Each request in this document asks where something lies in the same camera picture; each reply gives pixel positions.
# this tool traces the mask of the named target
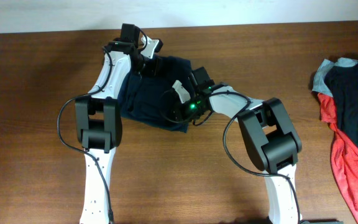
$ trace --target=wood grain surface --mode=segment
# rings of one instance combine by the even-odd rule
[[[358,58],[358,22],[145,29],[160,38],[160,55],[205,66],[253,98],[281,99],[303,143],[296,188],[305,220],[355,223],[330,166],[333,132],[319,120],[310,80],[324,58]],[[60,143],[57,114],[87,92],[102,67],[101,46],[119,30],[0,34],[0,223],[78,223],[85,160]],[[123,119],[112,167],[117,223],[232,223],[268,214],[263,178],[227,158],[228,118],[214,115],[188,133]],[[76,141],[75,114],[62,118],[63,137]],[[252,168],[237,125],[228,146]]]

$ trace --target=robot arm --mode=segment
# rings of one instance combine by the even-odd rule
[[[142,64],[152,59],[154,52],[162,46],[161,40],[143,36],[141,41],[145,48],[139,53],[139,31],[139,28],[133,25],[122,25],[121,38],[106,46],[110,57],[105,54],[103,68],[89,93],[97,91],[106,83],[105,87],[102,91],[75,102],[78,140],[88,153],[98,159],[108,185],[112,161],[122,136],[121,117],[116,100],[122,82],[131,69],[141,69]],[[104,113],[104,121],[90,119],[89,115],[95,113]],[[80,223],[109,223],[107,191],[92,158],[85,156],[85,162],[85,201]]]
[[[121,37],[106,46],[110,57],[105,55],[99,78],[89,92],[98,90],[106,83],[104,89],[87,98],[76,100],[75,103],[78,140],[86,151],[98,158],[99,166],[108,185],[114,154],[122,137],[121,117],[116,100],[119,90],[126,75],[133,70],[141,71],[147,61],[153,58],[154,52],[158,52],[162,47],[161,40],[150,39],[144,35],[141,40],[145,47],[139,50],[137,44],[139,32],[141,30],[138,27],[123,24]],[[263,101],[250,98],[248,109],[238,114],[247,103],[244,98],[227,94],[209,95],[235,91],[231,86],[215,85],[208,75],[205,77],[206,72],[201,76],[200,72],[194,72],[190,81],[197,90],[196,92],[200,93],[199,97],[208,98],[208,105],[204,109],[225,114],[230,118],[237,115],[236,121],[239,122],[247,152],[254,165],[260,170],[266,170],[265,173],[283,174],[290,177],[294,183],[295,164],[301,145],[281,102],[277,99]],[[178,83],[175,84],[176,91],[184,94],[185,92],[178,86]],[[187,99],[188,95],[181,98],[182,106],[198,100],[197,97],[186,101]],[[104,113],[103,121],[90,119],[89,115],[96,112]],[[262,128],[267,125],[276,125],[277,131],[266,136]],[[86,156],[85,158],[85,202],[80,223],[109,223],[108,195],[103,181],[94,161]],[[280,177],[265,177],[265,181],[270,202],[270,221],[274,224],[296,223],[295,201],[286,180]]]

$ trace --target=dark blue cloth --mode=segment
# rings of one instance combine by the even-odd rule
[[[194,89],[188,78],[190,73],[189,60],[171,56],[159,57],[157,67],[146,67],[141,74],[129,72],[118,94],[121,116],[169,131],[187,132],[188,123],[174,124],[166,121],[159,110],[166,113],[178,101],[174,93],[161,97],[171,89],[176,80],[182,83],[191,97],[194,96]]]

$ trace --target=white wall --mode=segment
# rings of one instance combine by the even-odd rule
[[[0,33],[358,20],[358,0],[0,0]]]

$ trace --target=black power cable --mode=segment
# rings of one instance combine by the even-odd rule
[[[113,224],[113,223],[114,223],[114,214],[113,214],[112,208],[111,208],[109,186],[107,185],[106,179],[105,179],[104,176],[103,176],[103,173],[102,173],[102,170],[100,169],[99,162],[98,162],[97,158],[95,158],[92,154],[86,152],[85,150],[78,149],[77,147],[74,147],[74,146],[69,145],[67,142],[64,141],[64,139],[62,138],[62,134],[60,133],[60,118],[62,117],[63,110],[66,108],[66,106],[67,106],[69,103],[71,103],[72,101],[77,100],[77,99],[79,99],[79,98],[97,94],[97,93],[101,92],[101,91],[104,89],[104,87],[106,87],[107,82],[108,82],[108,80],[110,79],[110,75],[111,75],[111,72],[112,72],[112,60],[111,60],[111,56],[110,56],[109,52],[107,51],[107,49],[104,48],[104,47],[103,47],[102,49],[103,49],[103,52],[104,52],[105,54],[107,54],[107,56],[108,56],[108,58],[109,58],[109,73],[108,73],[108,75],[107,75],[106,81],[104,82],[104,84],[103,84],[102,87],[99,86],[99,89],[98,89],[98,90],[96,90],[96,91],[94,91],[94,92],[92,92],[92,93],[87,93],[87,94],[75,96],[75,97],[69,99],[69,100],[62,106],[62,108],[60,108],[59,115],[57,116],[57,135],[58,135],[60,141],[63,143],[63,145],[67,146],[68,148],[70,148],[70,149],[72,149],[72,150],[74,150],[74,151],[76,151],[76,152],[80,152],[80,153],[82,153],[82,154],[85,154],[85,155],[89,156],[89,157],[92,158],[92,160],[94,161],[96,168],[98,168],[100,177],[102,178],[103,185],[104,185],[104,189],[106,190],[106,193],[107,193],[109,222],[110,222],[110,224]]]
[[[142,31],[142,29],[139,29],[139,31],[143,34],[143,36],[144,36],[144,38],[146,39],[146,44],[144,45],[144,47],[142,47],[141,49],[139,49],[139,51],[138,51],[138,53],[141,53],[144,49],[146,49],[146,47],[147,47],[147,42],[148,42],[148,40],[147,40],[147,36],[146,36],[146,34]]]
[[[175,91],[175,90],[174,90],[173,88],[171,88],[171,89],[169,89],[169,90],[163,92],[163,93],[161,94],[161,96],[160,96],[159,101],[161,101],[161,99],[165,96],[165,94],[167,94],[167,93],[173,93],[174,91]],[[189,122],[193,119],[194,115],[195,115],[198,111],[195,110],[194,113],[192,113],[188,118],[183,119],[183,120],[181,120],[181,121],[174,121],[174,120],[170,119],[169,117],[167,117],[166,114],[164,114],[164,113],[162,112],[161,108],[158,110],[158,112],[160,113],[161,117],[163,117],[165,120],[167,120],[167,121],[169,121],[169,122],[171,122],[171,123],[174,123],[174,124],[186,124],[186,123],[189,123]]]
[[[203,125],[203,124],[211,117],[211,115],[212,115],[213,113],[214,113],[214,111],[209,112],[209,114],[205,117],[205,119],[204,119],[202,122],[198,123],[198,124],[196,124],[196,120],[194,119],[194,120],[193,120],[193,125],[194,125],[194,126]]]
[[[228,122],[228,124],[226,125],[225,129],[224,129],[224,132],[223,132],[223,148],[224,148],[224,151],[226,152],[227,156],[230,158],[230,160],[234,163],[234,165],[236,165],[238,168],[240,168],[241,170],[243,170],[244,172],[248,173],[248,174],[252,174],[252,175],[256,175],[256,176],[259,176],[259,177],[282,177],[284,178],[288,184],[290,185],[290,188],[293,192],[293,198],[294,198],[294,201],[295,201],[295,204],[296,204],[296,210],[297,210],[297,213],[298,213],[298,224],[300,223],[300,220],[301,220],[301,213],[300,213],[300,208],[299,208],[299,203],[298,203],[298,198],[296,196],[296,191],[295,191],[295,188],[291,182],[291,178],[285,176],[285,175],[282,175],[282,174],[263,174],[263,173],[259,173],[259,172],[254,172],[254,171],[251,171],[245,167],[243,167],[242,165],[240,165],[240,163],[238,163],[235,158],[233,158],[233,156],[230,154],[229,152],[229,149],[227,148],[227,144],[226,144],[226,136],[227,136],[227,131],[229,130],[230,128],[230,125],[234,122],[234,120],[237,118],[238,114],[245,111],[249,105],[250,105],[250,99],[240,93],[236,93],[236,92],[218,92],[218,93],[213,93],[211,94],[211,96],[216,96],[216,95],[220,95],[220,94],[232,94],[232,95],[237,95],[237,96],[241,96],[243,98],[245,98],[247,100],[247,104],[245,105],[245,107],[243,107],[243,109],[241,109],[236,115],[234,115],[230,121]]]

